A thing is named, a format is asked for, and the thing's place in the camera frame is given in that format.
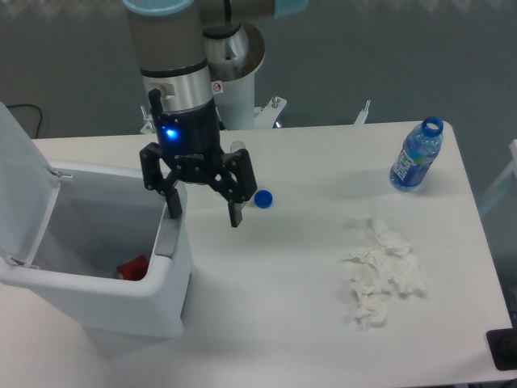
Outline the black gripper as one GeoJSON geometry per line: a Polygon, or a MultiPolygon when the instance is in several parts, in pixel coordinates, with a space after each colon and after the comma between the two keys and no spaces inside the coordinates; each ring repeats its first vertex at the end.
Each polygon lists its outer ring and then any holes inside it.
{"type": "Polygon", "coordinates": [[[158,142],[139,153],[145,187],[162,195],[170,218],[178,219],[183,208],[176,182],[207,184],[226,199],[230,224],[237,228],[258,185],[248,150],[222,151],[215,101],[185,112],[166,112],[159,89],[152,89],[148,98],[158,142]]]}

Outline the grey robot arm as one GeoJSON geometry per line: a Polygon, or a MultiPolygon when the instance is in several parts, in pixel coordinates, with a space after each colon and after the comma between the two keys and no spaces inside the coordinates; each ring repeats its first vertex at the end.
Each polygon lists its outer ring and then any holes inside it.
{"type": "Polygon", "coordinates": [[[252,79],[264,43],[252,20],[303,11],[305,1],[127,1],[157,141],[140,152],[145,186],[182,213],[178,182],[207,184],[228,203],[232,226],[257,184],[245,150],[221,148],[224,129],[254,125],[254,97],[234,83],[252,79]]]}

